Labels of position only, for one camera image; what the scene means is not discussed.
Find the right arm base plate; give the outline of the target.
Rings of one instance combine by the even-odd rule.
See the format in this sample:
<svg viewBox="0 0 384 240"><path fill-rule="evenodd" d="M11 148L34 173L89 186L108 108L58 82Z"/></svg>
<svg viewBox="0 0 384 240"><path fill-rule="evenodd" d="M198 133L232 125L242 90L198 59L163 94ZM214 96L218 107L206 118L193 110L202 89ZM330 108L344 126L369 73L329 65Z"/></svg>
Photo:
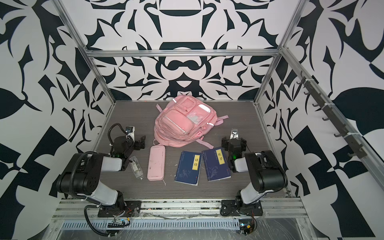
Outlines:
<svg viewBox="0 0 384 240"><path fill-rule="evenodd" d="M244 205L237 203L235 200L222 200L220 214L223 217L231 216L254 216L261 217L264 212L260 202Z"/></svg>

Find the blue book yellow label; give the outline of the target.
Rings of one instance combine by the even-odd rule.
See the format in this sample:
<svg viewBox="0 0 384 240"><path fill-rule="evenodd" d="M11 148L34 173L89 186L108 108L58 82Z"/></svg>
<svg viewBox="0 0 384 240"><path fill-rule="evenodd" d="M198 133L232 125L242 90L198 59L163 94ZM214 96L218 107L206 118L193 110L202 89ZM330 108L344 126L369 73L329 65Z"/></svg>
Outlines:
<svg viewBox="0 0 384 240"><path fill-rule="evenodd" d="M197 186L202 161L202 153L182 151L175 175L175 182Z"/></svg>

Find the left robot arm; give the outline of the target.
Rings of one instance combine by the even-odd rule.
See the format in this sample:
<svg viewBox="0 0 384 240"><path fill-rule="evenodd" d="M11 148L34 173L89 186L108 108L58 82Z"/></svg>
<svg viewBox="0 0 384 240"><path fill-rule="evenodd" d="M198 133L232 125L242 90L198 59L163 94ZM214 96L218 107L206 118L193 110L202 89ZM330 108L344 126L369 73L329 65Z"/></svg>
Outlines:
<svg viewBox="0 0 384 240"><path fill-rule="evenodd" d="M129 208L123 194L106 186L100 181L102 172L123 172L133 163L130 159L133 151L144 149L146 136L134 141L131 136L115 138L110 154L85 152L72 156L65 170L56 180L59 193L94 203L105 210L118 214Z"/></svg>

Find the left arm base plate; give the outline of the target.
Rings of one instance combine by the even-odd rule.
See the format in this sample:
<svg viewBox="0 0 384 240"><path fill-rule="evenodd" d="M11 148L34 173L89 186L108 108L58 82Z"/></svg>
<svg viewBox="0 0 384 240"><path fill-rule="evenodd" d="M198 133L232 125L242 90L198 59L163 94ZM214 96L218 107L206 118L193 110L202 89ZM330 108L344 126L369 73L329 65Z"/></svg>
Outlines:
<svg viewBox="0 0 384 240"><path fill-rule="evenodd" d="M101 206L99 218L130 218L137 217L141 212L141 201L125 201L124 204L116 203L112 206Z"/></svg>

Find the pink student backpack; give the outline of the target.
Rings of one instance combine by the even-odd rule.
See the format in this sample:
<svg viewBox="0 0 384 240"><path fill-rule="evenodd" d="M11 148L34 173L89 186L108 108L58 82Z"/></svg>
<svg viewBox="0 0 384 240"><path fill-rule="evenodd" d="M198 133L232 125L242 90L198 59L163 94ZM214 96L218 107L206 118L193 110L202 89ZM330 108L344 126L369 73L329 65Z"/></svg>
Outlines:
<svg viewBox="0 0 384 240"><path fill-rule="evenodd" d="M211 106L186 95L173 98L164 109L160 105L156 108L160 114L155 120L155 141L174 148L197 142L213 149L214 146L204 141L204 136L229 118L227 115L219 117Z"/></svg>

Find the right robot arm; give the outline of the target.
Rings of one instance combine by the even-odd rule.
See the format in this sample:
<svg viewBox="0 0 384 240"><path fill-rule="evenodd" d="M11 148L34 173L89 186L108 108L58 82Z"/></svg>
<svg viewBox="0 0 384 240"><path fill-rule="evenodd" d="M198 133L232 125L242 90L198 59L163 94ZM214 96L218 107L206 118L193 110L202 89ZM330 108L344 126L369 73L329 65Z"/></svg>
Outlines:
<svg viewBox="0 0 384 240"><path fill-rule="evenodd" d="M239 207L254 205L265 195L281 191L288 185L282 166L271 150L248 152L243 138L222 138L222 147L228 152L229 169L234 173L247 172L251 182L236 196Z"/></svg>

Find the purple book yellow label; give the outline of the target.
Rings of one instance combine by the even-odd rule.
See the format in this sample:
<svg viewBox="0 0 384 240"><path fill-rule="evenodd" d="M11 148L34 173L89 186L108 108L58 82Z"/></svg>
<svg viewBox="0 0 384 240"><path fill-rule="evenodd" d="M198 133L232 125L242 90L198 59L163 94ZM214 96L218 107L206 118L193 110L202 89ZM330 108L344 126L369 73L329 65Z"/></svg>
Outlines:
<svg viewBox="0 0 384 240"><path fill-rule="evenodd" d="M202 151L208 182L231 178L225 150L221 147Z"/></svg>

